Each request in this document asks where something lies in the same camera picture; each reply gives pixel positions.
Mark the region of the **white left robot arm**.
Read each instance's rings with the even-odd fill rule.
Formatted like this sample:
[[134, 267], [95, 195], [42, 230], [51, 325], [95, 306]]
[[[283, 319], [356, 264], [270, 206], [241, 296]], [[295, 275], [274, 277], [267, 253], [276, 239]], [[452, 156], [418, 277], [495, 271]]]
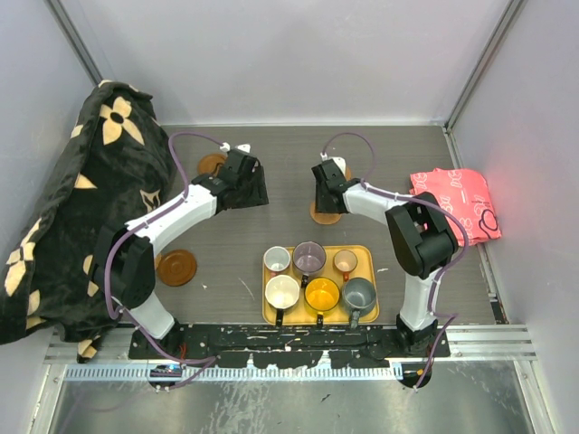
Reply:
[[226, 210], [269, 203], [264, 169], [248, 144], [232, 148], [216, 175], [199, 175], [184, 193], [140, 218], [105, 224], [95, 246], [88, 277], [103, 290], [109, 283], [113, 307], [121, 306], [149, 335], [148, 346], [161, 358], [181, 347], [171, 330], [176, 321], [155, 293], [155, 257], [196, 224]]

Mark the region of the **dark brown ringed coaster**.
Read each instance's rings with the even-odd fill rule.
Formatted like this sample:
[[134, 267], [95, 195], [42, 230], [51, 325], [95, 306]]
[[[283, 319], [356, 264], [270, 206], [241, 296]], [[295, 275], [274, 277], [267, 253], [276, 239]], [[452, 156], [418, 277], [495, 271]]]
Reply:
[[225, 160], [225, 154], [213, 153], [205, 155], [197, 163], [197, 173], [199, 175], [217, 175]]

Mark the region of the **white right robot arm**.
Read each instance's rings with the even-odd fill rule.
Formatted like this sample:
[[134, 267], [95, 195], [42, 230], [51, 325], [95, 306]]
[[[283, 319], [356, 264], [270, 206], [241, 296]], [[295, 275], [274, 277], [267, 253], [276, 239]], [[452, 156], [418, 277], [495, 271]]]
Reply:
[[384, 224], [405, 272], [403, 306], [396, 317], [396, 343], [416, 356], [436, 335], [435, 306], [441, 277], [459, 248], [445, 211], [430, 193], [403, 195], [358, 178], [347, 180], [333, 159], [312, 167], [316, 211], [355, 214]]

